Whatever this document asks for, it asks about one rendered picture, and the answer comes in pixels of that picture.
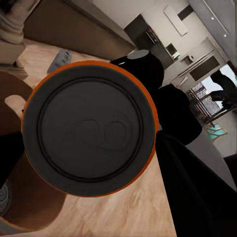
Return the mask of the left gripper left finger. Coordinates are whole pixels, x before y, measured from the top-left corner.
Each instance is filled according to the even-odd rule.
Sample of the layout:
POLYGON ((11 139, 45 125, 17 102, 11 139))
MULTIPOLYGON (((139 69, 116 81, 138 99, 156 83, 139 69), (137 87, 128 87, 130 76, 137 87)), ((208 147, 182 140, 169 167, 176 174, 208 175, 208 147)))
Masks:
POLYGON ((0 137, 0 190, 25 150, 22 133, 0 137))

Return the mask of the trash can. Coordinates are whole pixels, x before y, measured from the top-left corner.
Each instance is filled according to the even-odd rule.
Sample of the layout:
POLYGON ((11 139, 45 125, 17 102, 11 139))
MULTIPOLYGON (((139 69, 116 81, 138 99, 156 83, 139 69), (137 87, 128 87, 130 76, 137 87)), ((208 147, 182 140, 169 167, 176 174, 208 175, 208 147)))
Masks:
MULTIPOLYGON (((19 95, 28 101, 32 92, 33 89, 21 78, 0 70, 0 137, 22 131, 22 120, 5 99, 19 95)), ((55 190, 36 173, 25 151, 8 181, 12 201, 7 213, 0 217, 0 236, 44 230, 57 219, 65 204, 66 193, 55 190)))

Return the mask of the can of soda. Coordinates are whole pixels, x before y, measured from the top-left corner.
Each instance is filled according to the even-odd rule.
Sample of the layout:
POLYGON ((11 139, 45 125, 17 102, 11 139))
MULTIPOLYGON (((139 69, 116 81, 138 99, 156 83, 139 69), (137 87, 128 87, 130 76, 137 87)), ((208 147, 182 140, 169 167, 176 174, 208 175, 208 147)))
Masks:
POLYGON ((66 195, 119 192, 156 152, 159 120, 150 93, 108 62, 79 61, 51 72, 33 89, 21 120, 30 164, 66 195))
POLYGON ((0 190, 0 217, 3 217, 12 201, 12 188, 10 181, 6 181, 0 190))

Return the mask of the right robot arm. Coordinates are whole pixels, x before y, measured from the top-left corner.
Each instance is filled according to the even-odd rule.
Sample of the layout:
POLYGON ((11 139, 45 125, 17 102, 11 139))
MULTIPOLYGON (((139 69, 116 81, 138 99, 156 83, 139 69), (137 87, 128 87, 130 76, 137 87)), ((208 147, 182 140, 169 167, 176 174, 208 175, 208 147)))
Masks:
MULTIPOLYGON (((62 49, 47 73, 70 64, 71 59, 71 54, 62 49)), ((189 97, 173 84, 161 87, 164 80, 161 61, 151 51, 140 50, 111 63, 134 74, 150 93, 158 112, 159 131, 174 136, 237 192, 237 154, 223 158, 190 110, 189 97)))

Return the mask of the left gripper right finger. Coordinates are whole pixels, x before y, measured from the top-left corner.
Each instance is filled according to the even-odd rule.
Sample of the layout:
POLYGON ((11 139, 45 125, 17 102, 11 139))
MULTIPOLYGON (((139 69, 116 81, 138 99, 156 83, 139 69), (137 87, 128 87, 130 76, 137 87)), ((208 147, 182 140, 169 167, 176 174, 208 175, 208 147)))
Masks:
POLYGON ((237 237, 237 192, 174 136, 155 150, 177 237, 237 237))

